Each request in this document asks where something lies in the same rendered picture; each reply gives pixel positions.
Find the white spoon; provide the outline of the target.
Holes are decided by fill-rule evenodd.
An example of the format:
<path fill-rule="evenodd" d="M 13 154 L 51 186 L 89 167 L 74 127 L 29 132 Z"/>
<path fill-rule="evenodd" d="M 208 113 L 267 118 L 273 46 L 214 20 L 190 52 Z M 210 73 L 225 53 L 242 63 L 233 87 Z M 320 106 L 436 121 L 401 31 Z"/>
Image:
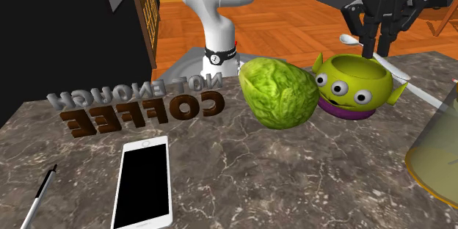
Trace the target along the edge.
<path fill-rule="evenodd" d="M 359 42 L 359 40 L 357 40 L 356 38 L 348 35 L 348 34 L 341 34 L 340 37 L 339 37 L 339 40 L 345 44 L 345 45 L 349 45 L 349 46 L 361 46 L 363 47 L 363 44 Z M 391 63 L 389 63 L 386 59 L 384 59 L 383 57 L 381 57 L 379 54 L 377 54 L 376 52 L 373 53 L 373 58 L 375 58 L 376 61 L 378 61 L 378 63 L 383 66 L 385 69 L 387 69 L 389 72 L 391 72 L 392 75 L 400 78 L 400 79 L 403 79 L 405 81 L 408 81 L 411 79 L 411 77 L 406 74 L 405 72 L 399 70 L 396 66 L 392 65 Z"/>

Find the green three-eyed alien cup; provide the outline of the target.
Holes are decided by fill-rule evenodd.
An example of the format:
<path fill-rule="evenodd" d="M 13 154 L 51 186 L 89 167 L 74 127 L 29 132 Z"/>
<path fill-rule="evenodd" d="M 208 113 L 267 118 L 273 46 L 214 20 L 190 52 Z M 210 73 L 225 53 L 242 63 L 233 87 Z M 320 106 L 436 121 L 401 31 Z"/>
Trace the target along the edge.
<path fill-rule="evenodd" d="M 338 54 L 312 67 L 319 87 L 319 106 L 345 120 L 364 120 L 383 104 L 394 105 L 407 87 L 395 88 L 392 74 L 374 59 Z"/>

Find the green lettuce head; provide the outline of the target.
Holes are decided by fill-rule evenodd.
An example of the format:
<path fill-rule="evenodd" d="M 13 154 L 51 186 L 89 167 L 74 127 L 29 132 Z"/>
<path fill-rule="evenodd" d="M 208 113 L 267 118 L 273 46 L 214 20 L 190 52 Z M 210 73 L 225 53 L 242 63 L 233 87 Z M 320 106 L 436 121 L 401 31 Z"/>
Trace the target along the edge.
<path fill-rule="evenodd" d="M 319 88 L 309 72 L 281 59 L 258 57 L 244 63 L 239 83 L 245 101 L 267 128 L 303 124 L 319 102 Z"/>

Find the yellow glass jar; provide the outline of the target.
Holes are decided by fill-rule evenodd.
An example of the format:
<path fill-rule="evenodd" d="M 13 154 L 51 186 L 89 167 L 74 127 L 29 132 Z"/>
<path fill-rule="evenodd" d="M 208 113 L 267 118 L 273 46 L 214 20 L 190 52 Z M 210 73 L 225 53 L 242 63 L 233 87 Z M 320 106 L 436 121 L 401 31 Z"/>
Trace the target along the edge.
<path fill-rule="evenodd" d="M 407 151 L 404 162 L 428 193 L 458 209 L 458 84 Z"/>

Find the grey robot stand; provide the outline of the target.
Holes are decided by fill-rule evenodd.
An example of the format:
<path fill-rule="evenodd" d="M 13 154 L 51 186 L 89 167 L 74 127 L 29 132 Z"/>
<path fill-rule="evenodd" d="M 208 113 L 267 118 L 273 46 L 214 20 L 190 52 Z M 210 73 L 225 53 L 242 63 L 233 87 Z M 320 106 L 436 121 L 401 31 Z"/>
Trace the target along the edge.
<path fill-rule="evenodd" d="M 213 79 L 218 73 L 221 77 L 237 76 L 240 67 L 255 58 L 259 56 L 250 55 L 250 58 L 243 59 L 241 64 L 240 54 L 234 43 L 227 49 L 193 47 L 172 66 L 172 71 L 167 70 L 159 80 L 164 84 L 172 84 L 173 79 L 182 77 L 188 81 L 192 76 L 202 76 L 204 80 Z"/>

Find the grey and brown letter sign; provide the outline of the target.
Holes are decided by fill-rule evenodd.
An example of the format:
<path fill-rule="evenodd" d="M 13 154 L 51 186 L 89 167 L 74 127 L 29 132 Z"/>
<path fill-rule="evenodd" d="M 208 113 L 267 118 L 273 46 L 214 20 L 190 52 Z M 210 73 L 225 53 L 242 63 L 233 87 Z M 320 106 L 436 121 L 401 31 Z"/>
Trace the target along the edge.
<path fill-rule="evenodd" d="M 173 83 L 178 94 L 168 104 L 163 100 L 166 90 L 161 79 L 141 85 L 50 93 L 47 100 L 60 111 L 59 116 L 75 138 L 120 131 L 122 122 L 141 128 L 148 118 L 164 124 L 169 122 L 169 116 L 190 120 L 200 113 L 205 117 L 217 115 L 225 108 L 222 94 L 214 90 L 222 87 L 221 73 L 182 77 Z"/>

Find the wooden lattice door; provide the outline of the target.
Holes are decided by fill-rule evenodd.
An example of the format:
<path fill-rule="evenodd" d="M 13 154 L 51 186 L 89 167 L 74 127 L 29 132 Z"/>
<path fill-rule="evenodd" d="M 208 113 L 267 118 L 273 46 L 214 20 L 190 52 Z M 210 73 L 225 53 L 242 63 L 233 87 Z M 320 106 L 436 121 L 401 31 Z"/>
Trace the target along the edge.
<path fill-rule="evenodd" d="M 142 35 L 152 69 L 156 69 L 156 52 L 160 22 L 159 0 L 134 0 Z"/>

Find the white smartphone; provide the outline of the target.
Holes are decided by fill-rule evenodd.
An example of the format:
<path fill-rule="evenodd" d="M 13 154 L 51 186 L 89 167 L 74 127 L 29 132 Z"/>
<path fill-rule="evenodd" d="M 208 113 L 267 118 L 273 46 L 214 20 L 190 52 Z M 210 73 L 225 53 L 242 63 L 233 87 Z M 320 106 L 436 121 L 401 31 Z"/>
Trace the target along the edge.
<path fill-rule="evenodd" d="M 168 137 L 124 144 L 110 229 L 162 229 L 172 224 Z"/>

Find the silver and black pen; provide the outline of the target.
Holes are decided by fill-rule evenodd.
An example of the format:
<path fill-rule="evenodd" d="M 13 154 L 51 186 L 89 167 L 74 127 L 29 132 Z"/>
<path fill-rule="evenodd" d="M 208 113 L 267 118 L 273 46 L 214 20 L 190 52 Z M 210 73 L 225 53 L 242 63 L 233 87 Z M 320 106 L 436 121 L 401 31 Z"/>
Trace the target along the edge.
<path fill-rule="evenodd" d="M 34 202 L 32 203 L 31 208 L 29 209 L 28 214 L 26 215 L 23 224 L 21 225 L 20 229 L 30 229 L 32 220 L 34 219 L 38 208 L 40 207 L 40 204 L 46 194 L 46 191 L 48 187 L 50 186 L 51 182 L 54 179 L 54 176 L 56 174 L 56 169 L 57 169 L 57 164 L 53 166 L 52 169 L 50 169 L 47 173 L 46 176 L 43 180 L 43 182 L 40 185 L 40 188 L 37 191 L 37 194 L 35 195 Z"/>

